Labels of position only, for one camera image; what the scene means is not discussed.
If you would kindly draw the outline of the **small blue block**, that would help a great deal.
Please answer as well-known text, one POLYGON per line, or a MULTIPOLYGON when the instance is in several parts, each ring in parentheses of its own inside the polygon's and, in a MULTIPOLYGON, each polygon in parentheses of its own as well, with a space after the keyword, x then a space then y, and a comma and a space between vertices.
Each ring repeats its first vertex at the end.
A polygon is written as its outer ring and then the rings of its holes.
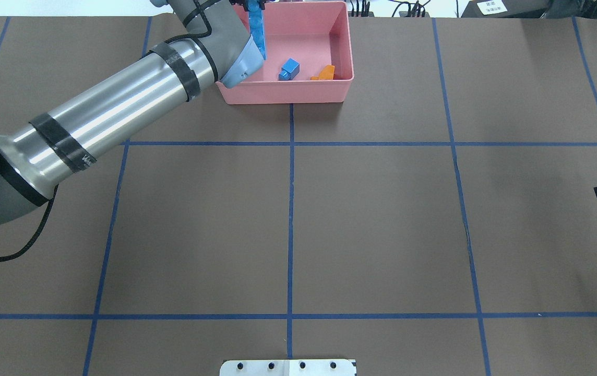
POLYGON ((291 81, 296 78, 300 72, 301 65, 293 58, 289 58, 284 64, 282 64, 278 79, 279 81, 291 81))

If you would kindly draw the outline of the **long blue block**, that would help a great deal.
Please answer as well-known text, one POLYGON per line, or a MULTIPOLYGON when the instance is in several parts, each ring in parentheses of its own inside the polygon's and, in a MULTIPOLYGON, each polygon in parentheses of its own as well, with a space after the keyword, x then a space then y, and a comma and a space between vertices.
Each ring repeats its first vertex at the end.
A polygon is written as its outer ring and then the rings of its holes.
POLYGON ((267 59, 267 40, 265 33, 265 1, 246 1, 250 33, 264 60, 267 59))

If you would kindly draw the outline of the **pink plastic box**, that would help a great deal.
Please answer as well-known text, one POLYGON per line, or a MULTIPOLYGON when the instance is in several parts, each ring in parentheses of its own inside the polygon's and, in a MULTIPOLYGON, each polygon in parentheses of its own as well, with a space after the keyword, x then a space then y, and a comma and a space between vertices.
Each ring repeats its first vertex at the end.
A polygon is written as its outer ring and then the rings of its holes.
POLYGON ((327 104, 343 102, 354 79, 345 2, 277 2, 264 10, 267 59, 261 69, 234 88, 217 83, 227 104, 327 104), (295 79, 279 81, 284 62, 301 69, 295 79), (310 80, 327 65, 332 80, 310 80))

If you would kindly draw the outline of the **orange block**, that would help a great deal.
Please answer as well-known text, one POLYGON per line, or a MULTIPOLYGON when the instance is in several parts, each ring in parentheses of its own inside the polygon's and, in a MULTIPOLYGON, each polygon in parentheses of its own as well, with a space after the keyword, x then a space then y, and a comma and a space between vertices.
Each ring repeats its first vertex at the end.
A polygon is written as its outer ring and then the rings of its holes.
POLYGON ((335 66, 334 65, 327 65, 325 66, 317 76, 311 76, 310 80, 332 80, 335 78, 335 66))

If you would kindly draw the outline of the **white mounting plate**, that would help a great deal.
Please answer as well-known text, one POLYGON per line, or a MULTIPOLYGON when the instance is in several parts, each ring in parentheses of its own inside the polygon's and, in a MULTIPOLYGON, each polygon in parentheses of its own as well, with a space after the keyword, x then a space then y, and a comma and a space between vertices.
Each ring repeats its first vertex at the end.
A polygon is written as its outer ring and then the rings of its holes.
POLYGON ((219 375, 357 375, 357 367, 350 359, 232 360, 219 375))

